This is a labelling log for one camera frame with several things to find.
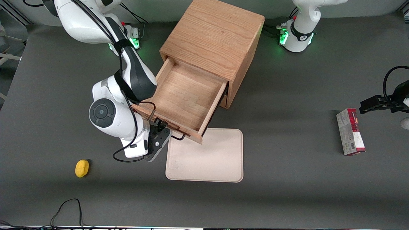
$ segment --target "wooden cabinet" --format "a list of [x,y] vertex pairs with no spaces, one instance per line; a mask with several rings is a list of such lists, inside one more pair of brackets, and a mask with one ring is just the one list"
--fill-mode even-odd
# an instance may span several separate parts
[[[263,16],[224,2],[194,0],[160,49],[164,65],[147,100],[156,105],[154,118],[201,144],[216,107],[230,107],[263,23]],[[133,108],[144,117],[152,109]]]

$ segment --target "black cable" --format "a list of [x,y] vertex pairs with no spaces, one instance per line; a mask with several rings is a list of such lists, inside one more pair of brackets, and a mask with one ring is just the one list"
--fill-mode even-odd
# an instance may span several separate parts
[[115,43],[115,39],[112,36],[111,32],[105,26],[105,24],[80,0],[72,0],[80,9],[84,11],[94,22],[95,24],[102,30],[102,32],[111,40],[112,44]]
[[274,34],[273,32],[267,30],[265,27],[263,27],[263,31],[266,31],[267,33],[274,35],[274,36],[280,36],[279,34]]
[[[120,72],[120,74],[121,74],[121,76],[122,76],[122,55],[121,55],[121,51],[118,52],[118,56],[119,56],[119,72]],[[129,142],[129,144],[127,144],[126,146],[124,146],[124,147],[122,147],[122,148],[116,150],[116,151],[112,154],[112,158],[114,158],[114,160],[117,160],[117,161],[119,161],[119,162],[124,162],[124,163],[138,162],[138,161],[143,160],[145,157],[142,156],[141,158],[138,158],[138,159],[136,159],[136,160],[121,160],[121,159],[118,159],[118,158],[116,157],[116,155],[117,155],[119,152],[121,152],[122,150],[124,150],[124,149],[128,148],[129,146],[131,146],[132,143],[135,141],[136,137],[138,136],[138,125],[137,125],[135,113],[133,112],[133,109],[132,109],[132,107],[131,107],[130,104],[129,104],[129,100],[128,100],[128,98],[126,97],[126,95],[125,95],[125,93],[123,92],[122,89],[121,89],[121,93],[122,93],[122,95],[124,96],[125,101],[126,101],[126,103],[127,103],[127,105],[128,105],[128,108],[130,109],[130,111],[131,111],[131,113],[132,113],[133,122],[134,122],[134,124],[135,124],[135,135],[133,136],[133,139],[132,139],[131,142]]]
[[50,226],[52,226],[53,228],[56,229],[56,226],[54,225],[54,220],[55,220],[55,218],[58,216],[58,214],[60,213],[61,208],[62,208],[62,207],[64,206],[64,204],[67,203],[68,201],[77,201],[77,203],[78,203],[78,208],[79,208],[79,225],[80,225],[81,227],[83,227],[84,229],[90,229],[90,228],[84,227],[84,225],[87,225],[87,224],[85,224],[84,221],[82,220],[81,204],[80,204],[80,202],[79,202],[79,199],[77,199],[77,198],[72,198],[72,199],[66,200],[66,201],[64,201],[64,202],[60,205],[60,207],[58,208],[57,213],[56,213],[56,214],[51,218],[51,220],[50,220]]
[[409,4],[409,2],[407,2],[403,7],[400,8],[400,10],[405,9],[405,7]]
[[288,18],[291,18],[292,15],[293,15],[293,13],[295,14],[295,13],[297,13],[297,11],[298,11],[298,7],[295,7],[295,8],[291,11],[290,16],[288,16]]
[[171,137],[175,138],[176,140],[183,140],[185,136],[186,136],[186,134],[183,134],[180,138],[177,138],[177,137],[175,137],[173,135]]
[[[111,32],[109,31],[109,29],[105,26],[104,23],[102,23],[102,21],[101,21],[97,16],[96,16],[87,6],[85,6],[80,0],[72,0],[72,1],[73,1],[79,8],[81,8],[81,9],[84,11],[84,13],[86,13],[86,14],[96,23],[96,25],[104,32],[104,34],[108,37],[108,39],[112,42],[112,44],[115,44],[115,39],[114,39],[114,37],[112,36]],[[121,76],[123,76],[121,51],[118,52],[118,57],[119,57],[119,73],[121,74]],[[132,141],[131,141],[128,145],[126,145],[126,146],[124,146],[124,147],[118,149],[116,152],[114,152],[113,155],[112,155],[112,157],[113,157],[115,160],[120,161],[120,162],[126,162],[126,163],[137,162],[137,161],[143,160],[144,157],[142,157],[142,158],[140,158],[140,159],[136,159],[136,160],[121,160],[121,159],[118,159],[118,158],[115,157],[115,155],[117,155],[120,151],[122,151],[122,150],[128,148],[128,147],[135,141],[135,139],[136,139],[136,137],[137,137],[137,121],[136,121],[135,114],[134,114],[133,109],[132,109],[132,107],[131,107],[130,104],[129,104],[129,100],[128,100],[128,98],[126,97],[126,95],[124,94],[123,90],[121,90],[121,92],[122,92],[122,95],[123,95],[124,98],[125,98],[126,103],[128,104],[128,108],[129,108],[130,112],[132,113],[132,117],[133,117],[133,121],[134,121],[136,130],[135,130],[135,135],[134,135]]]
[[[128,104],[130,110],[132,111],[132,116],[133,116],[134,122],[135,122],[135,128],[137,129],[137,122],[136,122],[136,117],[135,117],[135,114],[134,114],[134,112],[133,112],[133,109],[132,109],[132,107],[130,106],[128,100],[126,100],[126,103]],[[138,102],[138,103],[141,103],[141,104],[144,104],[144,103],[145,103],[145,104],[151,104],[151,105],[153,105],[153,112],[152,112],[152,114],[151,114],[151,117],[152,117],[153,113],[156,111],[156,105],[155,105],[155,103],[150,102],[150,101],[140,101],[140,102]],[[128,148],[129,146],[131,146],[131,144],[135,141],[136,137],[137,137],[137,130],[135,130],[135,135],[134,135],[132,141],[131,141],[129,144],[127,144],[126,146],[124,146],[124,147],[118,149],[117,151],[115,151],[114,154],[112,154],[112,158],[114,158],[115,160],[117,160],[117,161],[119,161],[119,162],[124,162],[124,163],[133,163],[133,162],[138,162],[138,161],[143,160],[143,159],[145,158],[144,156],[142,156],[141,158],[138,158],[138,159],[136,159],[136,160],[121,160],[121,159],[118,159],[118,158],[116,157],[116,155],[117,155],[119,152],[121,152],[122,150],[124,150],[124,149]]]
[[[128,9],[127,7],[125,7],[125,6],[123,6],[122,3],[120,4],[120,6],[121,6],[122,8],[124,8],[124,9],[126,9],[127,11],[129,11],[129,9]],[[133,15],[132,12],[131,12],[131,15],[132,15],[134,18],[136,18],[136,20],[138,20],[139,23],[142,23],[137,16]]]
[[403,109],[398,108],[395,104],[393,104],[393,103],[391,102],[391,99],[390,99],[390,98],[388,97],[388,95],[386,94],[386,82],[387,82],[387,80],[388,80],[388,77],[389,77],[389,75],[390,75],[394,70],[397,70],[397,69],[407,69],[407,70],[409,70],[409,66],[400,65],[400,66],[396,66],[396,67],[393,67],[392,69],[390,69],[390,70],[386,73],[386,75],[385,75],[384,82],[383,82],[383,85],[382,85],[382,91],[383,91],[383,94],[384,94],[384,97],[385,97],[386,101],[387,101],[394,109],[403,112]]
[[143,21],[145,21],[145,23],[148,23],[148,21],[146,21],[143,17],[141,17],[141,16],[135,14],[134,12],[132,12],[124,3],[121,3],[121,6],[122,6],[124,9],[126,9],[129,13],[131,13],[133,16],[136,16],[136,17],[142,19]]
[[295,14],[296,13],[298,13],[298,9],[294,12],[294,14],[293,15],[291,15],[291,17],[290,18],[293,18],[294,16],[295,16]]
[[38,4],[38,5],[29,4],[29,3],[26,2],[26,0],[23,0],[23,2],[24,2],[24,4],[26,4],[29,7],[42,7],[44,5],[43,3]]
[[139,21],[139,23],[141,23],[141,21],[140,21],[138,18],[140,18],[140,19],[142,19],[143,21],[145,21],[145,23],[148,23],[148,21],[146,21],[143,17],[141,17],[141,16],[135,14],[134,12],[132,12],[124,3],[121,3],[120,6],[121,6],[122,8],[124,8],[125,10],[127,10],[129,13],[131,13],[131,14]]

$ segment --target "cardboard box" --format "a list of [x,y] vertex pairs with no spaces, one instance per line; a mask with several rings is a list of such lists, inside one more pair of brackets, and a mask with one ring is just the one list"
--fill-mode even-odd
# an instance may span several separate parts
[[364,142],[358,128],[355,108],[347,108],[337,114],[339,133],[341,135],[344,155],[352,156],[365,152]]

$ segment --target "yellow object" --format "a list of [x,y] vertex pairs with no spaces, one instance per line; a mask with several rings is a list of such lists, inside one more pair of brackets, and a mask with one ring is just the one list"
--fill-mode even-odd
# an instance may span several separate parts
[[87,175],[90,164],[87,160],[79,160],[75,166],[75,175],[79,178]]

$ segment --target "wooden drawer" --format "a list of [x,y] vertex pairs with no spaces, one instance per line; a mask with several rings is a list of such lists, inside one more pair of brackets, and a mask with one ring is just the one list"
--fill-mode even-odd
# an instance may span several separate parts
[[[155,103],[153,116],[168,122],[168,127],[202,144],[202,135],[219,105],[227,80],[195,66],[168,57],[156,76],[155,95],[145,101]],[[132,107],[148,118],[152,105]]]

